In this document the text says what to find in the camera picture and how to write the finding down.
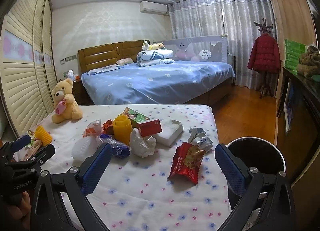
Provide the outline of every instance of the sliding door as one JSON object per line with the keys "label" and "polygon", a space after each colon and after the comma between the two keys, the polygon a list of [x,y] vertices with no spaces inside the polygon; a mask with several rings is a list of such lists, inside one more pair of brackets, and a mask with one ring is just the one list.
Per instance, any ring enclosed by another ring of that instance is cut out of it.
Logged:
{"label": "sliding door", "polygon": [[17,0],[1,29],[1,94],[17,137],[53,111],[42,55],[44,3]]}
{"label": "sliding door", "polygon": [[41,43],[41,27],[42,27],[42,14],[45,0],[37,0],[35,17],[33,21],[33,57],[36,70],[36,77],[38,81],[38,87],[40,89],[40,95],[47,114],[53,111],[52,98],[49,93],[49,86],[44,74],[44,62],[42,55],[42,43]]}
{"label": "sliding door", "polygon": [[54,71],[51,51],[51,10],[49,0],[44,2],[43,22],[42,22],[42,53],[44,57],[44,69],[49,85],[49,91],[57,84],[56,73]]}

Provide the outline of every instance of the wooden headboard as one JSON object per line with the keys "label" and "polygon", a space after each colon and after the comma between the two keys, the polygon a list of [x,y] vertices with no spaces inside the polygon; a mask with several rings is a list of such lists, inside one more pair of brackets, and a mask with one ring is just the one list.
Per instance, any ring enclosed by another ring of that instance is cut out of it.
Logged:
{"label": "wooden headboard", "polygon": [[123,58],[132,58],[136,62],[137,54],[142,50],[142,44],[143,40],[135,40],[80,49],[78,55],[81,74],[91,69],[113,65]]}

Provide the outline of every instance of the red jacket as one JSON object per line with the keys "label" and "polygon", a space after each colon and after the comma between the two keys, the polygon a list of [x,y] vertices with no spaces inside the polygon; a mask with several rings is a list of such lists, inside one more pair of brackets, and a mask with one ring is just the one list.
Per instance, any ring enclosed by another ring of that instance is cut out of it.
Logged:
{"label": "red jacket", "polygon": [[267,33],[262,34],[254,42],[248,63],[248,68],[253,69],[257,72],[279,72],[280,54],[278,43]]}

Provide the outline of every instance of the white floral bedsheet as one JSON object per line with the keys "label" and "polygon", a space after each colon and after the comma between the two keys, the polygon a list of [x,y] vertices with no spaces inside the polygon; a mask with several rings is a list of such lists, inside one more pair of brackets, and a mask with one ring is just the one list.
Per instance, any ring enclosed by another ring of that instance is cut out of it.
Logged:
{"label": "white floral bedsheet", "polygon": [[[81,106],[84,117],[78,122],[59,125],[48,116],[42,125],[53,137],[55,155],[43,165],[51,174],[79,166],[71,158],[73,144],[94,120],[114,119],[126,105]],[[205,105],[129,105],[152,119],[181,121],[184,132],[171,147],[157,144],[152,156],[127,159],[112,158],[95,191],[87,198],[110,230],[123,231],[205,231],[217,230],[231,212],[226,179],[214,151],[205,155],[199,172],[199,184],[185,177],[167,179],[175,148],[187,141],[190,127],[202,127],[219,143],[211,108]],[[66,208],[76,226],[81,226],[66,194]]]}

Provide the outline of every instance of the black trash bin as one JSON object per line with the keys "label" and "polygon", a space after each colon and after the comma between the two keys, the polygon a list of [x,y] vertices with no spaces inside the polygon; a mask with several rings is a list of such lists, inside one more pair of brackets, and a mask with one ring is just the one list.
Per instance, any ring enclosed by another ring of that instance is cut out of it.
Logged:
{"label": "black trash bin", "polygon": [[[257,137],[242,137],[230,142],[227,147],[248,168],[256,167],[261,173],[266,174],[277,174],[281,170],[285,172],[285,161],[281,152],[266,140]],[[231,209],[233,209],[240,197],[230,189],[228,196]],[[261,206],[265,196],[266,192],[260,193],[256,208]]]}

